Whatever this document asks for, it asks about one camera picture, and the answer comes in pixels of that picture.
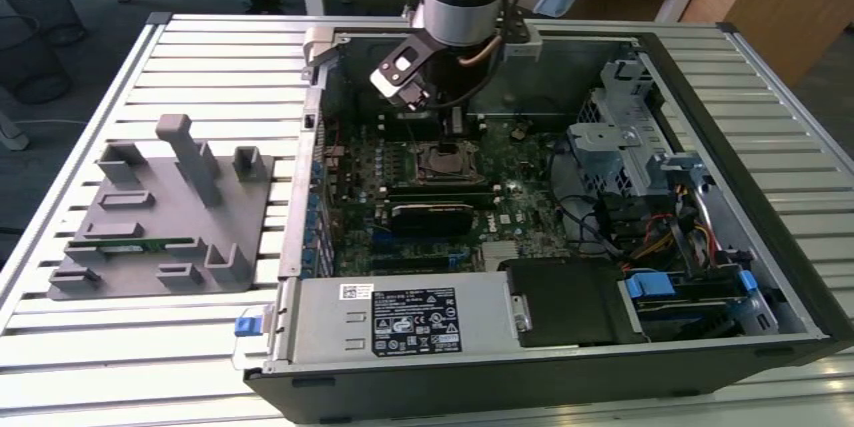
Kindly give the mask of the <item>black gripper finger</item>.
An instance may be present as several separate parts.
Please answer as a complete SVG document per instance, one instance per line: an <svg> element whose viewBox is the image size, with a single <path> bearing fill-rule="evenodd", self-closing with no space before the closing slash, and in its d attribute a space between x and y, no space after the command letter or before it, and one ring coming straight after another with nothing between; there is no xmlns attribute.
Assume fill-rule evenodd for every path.
<svg viewBox="0 0 854 427"><path fill-rule="evenodd" d="M445 110L442 118L442 134L440 137L440 149L456 150L457 141L465 136L465 114L461 106Z"/></svg>

